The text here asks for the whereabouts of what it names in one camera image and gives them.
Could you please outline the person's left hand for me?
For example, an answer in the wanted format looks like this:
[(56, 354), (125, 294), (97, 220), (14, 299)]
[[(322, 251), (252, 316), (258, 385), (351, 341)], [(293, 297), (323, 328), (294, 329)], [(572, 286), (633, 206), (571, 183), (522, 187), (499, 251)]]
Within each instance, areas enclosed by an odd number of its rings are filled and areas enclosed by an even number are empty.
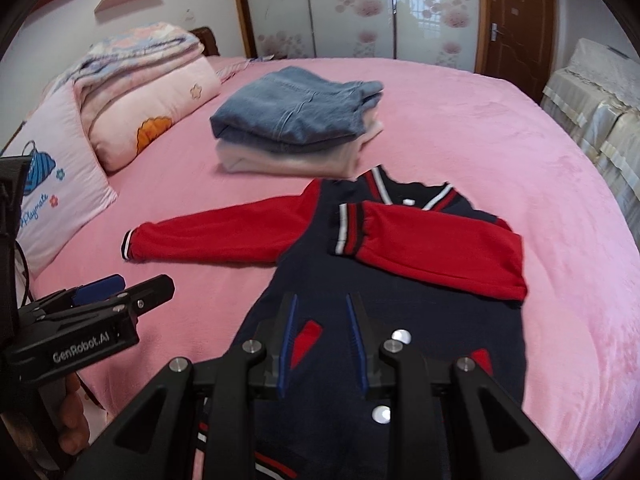
[(62, 451), (75, 456), (89, 446), (90, 429), (82, 404), (81, 384), (76, 374), (65, 379), (66, 396), (58, 408), (62, 422), (58, 444)]

